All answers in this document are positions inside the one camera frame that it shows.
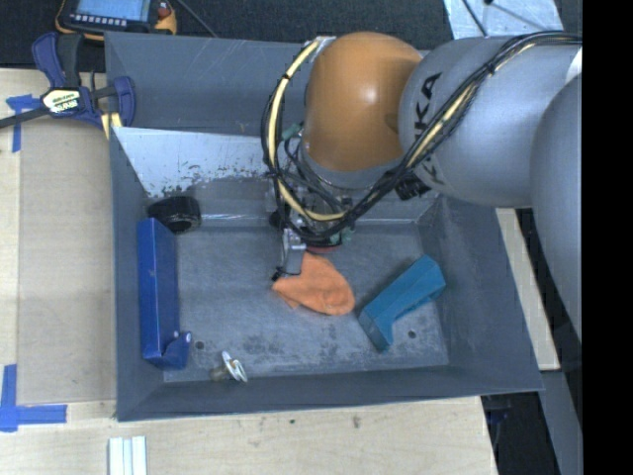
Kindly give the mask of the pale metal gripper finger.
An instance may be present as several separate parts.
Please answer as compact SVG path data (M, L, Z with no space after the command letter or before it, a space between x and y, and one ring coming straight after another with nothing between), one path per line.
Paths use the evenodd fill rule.
M289 232L289 273L299 275L301 273L306 244L293 231Z
M276 266L275 273L273 274L272 279L278 280L281 277L286 277L290 275L290 271L292 270L292 262L291 262L291 242L292 242L293 231L290 229L282 230L281 234L281 248L280 248L280 261Z

